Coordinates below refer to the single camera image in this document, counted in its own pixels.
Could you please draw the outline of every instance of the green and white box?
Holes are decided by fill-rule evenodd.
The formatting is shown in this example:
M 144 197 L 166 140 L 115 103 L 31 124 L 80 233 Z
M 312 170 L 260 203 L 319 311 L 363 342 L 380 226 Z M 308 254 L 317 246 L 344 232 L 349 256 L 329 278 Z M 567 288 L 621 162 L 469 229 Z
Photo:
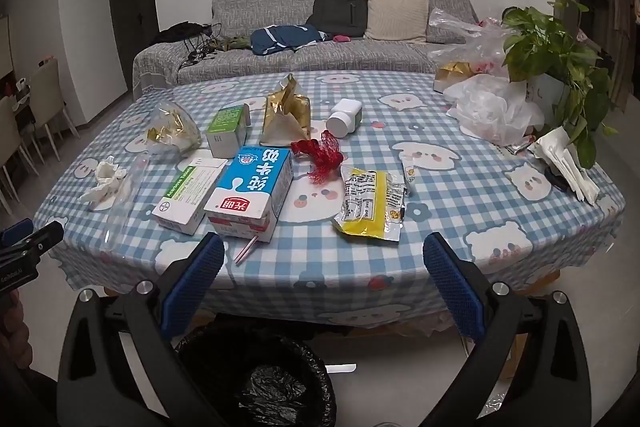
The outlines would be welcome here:
M 207 128 L 207 141 L 214 158 L 235 158 L 251 125 L 249 106 L 245 103 L 220 109 Z
M 156 221 L 168 229 L 193 235 L 225 164 L 226 160 L 220 158 L 194 159 L 156 204 L 152 212 Z

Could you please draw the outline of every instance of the pillow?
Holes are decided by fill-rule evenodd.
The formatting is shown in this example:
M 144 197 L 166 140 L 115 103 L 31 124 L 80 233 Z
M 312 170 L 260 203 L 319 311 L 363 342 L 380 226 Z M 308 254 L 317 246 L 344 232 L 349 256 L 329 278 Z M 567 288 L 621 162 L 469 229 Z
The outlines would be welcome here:
M 429 0 L 367 0 L 367 39 L 426 42 Z

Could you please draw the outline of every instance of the tile floor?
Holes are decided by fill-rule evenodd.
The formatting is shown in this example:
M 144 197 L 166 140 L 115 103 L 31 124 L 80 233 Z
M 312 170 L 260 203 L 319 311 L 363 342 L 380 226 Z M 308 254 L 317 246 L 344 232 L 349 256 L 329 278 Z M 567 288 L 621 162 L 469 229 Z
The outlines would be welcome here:
M 33 216 L 66 166 L 129 103 L 130 99 L 124 98 L 114 104 L 81 130 L 80 140 L 65 135 L 59 147 L 62 162 L 58 163 L 49 150 L 41 176 L 36 178 L 32 173 L 18 190 L 22 203 L 10 201 L 14 216 L 0 213 L 0 227 Z M 625 222 L 609 252 L 598 252 L 584 267 L 564 269 L 554 283 L 569 295 L 580 325 L 590 365 L 594 422 L 631 379 L 640 344 L 640 179 L 605 143 L 598 147 L 600 164 L 625 195 Z M 47 255 L 38 269 L 40 277 L 22 288 L 21 298 L 31 330 L 32 367 L 55 378 L 76 292 L 66 285 L 62 270 Z M 123 336 L 123 343 L 147 404 L 160 410 L 130 338 Z M 418 425 L 465 361 L 460 338 L 452 330 L 430 338 L 322 339 L 312 344 L 326 363 L 358 364 L 354 373 L 332 375 L 338 427 L 370 427 L 381 421 L 404 427 Z

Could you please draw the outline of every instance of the gray sofa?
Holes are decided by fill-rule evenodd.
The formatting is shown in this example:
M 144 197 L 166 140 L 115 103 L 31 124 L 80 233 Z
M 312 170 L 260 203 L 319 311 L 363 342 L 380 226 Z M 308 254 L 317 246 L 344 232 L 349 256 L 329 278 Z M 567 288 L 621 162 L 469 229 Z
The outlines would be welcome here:
M 303 24 L 311 15 L 314 0 L 213 0 L 213 22 L 222 25 L 221 37 L 250 35 L 271 24 Z M 477 17 L 470 0 L 430 0 L 466 22 Z M 266 57 L 251 50 L 230 50 L 194 66 L 181 68 L 188 56 L 183 42 L 156 44 L 142 51 L 133 64 L 134 97 L 151 87 L 172 87 L 193 82 L 257 73 L 319 70 L 383 70 L 434 73 L 427 52 L 435 45 L 461 42 L 456 34 L 427 27 L 428 44 L 356 40 L 322 42 L 293 52 Z

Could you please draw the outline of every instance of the silver bolt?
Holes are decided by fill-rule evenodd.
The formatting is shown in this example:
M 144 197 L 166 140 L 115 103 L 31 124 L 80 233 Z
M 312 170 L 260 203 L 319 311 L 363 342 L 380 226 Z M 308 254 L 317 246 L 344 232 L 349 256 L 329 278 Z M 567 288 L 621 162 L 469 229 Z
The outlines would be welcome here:
M 146 295 L 150 293 L 153 288 L 154 288 L 154 284 L 151 281 L 142 281 L 142 282 L 139 282 L 138 285 L 136 286 L 136 292 L 142 295 Z
M 91 297 L 94 296 L 93 290 L 82 290 L 79 295 L 79 299 L 81 302 L 87 302 L 91 300 Z
M 491 286 L 496 295 L 507 295 L 509 293 L 509 287 L 504 282 L 494 282 Z
M 560 291 L 554 292 L 554 301 L 556 301 L 558 304 L 564 304 L 565 302 L 567 302 L 566 295 Z

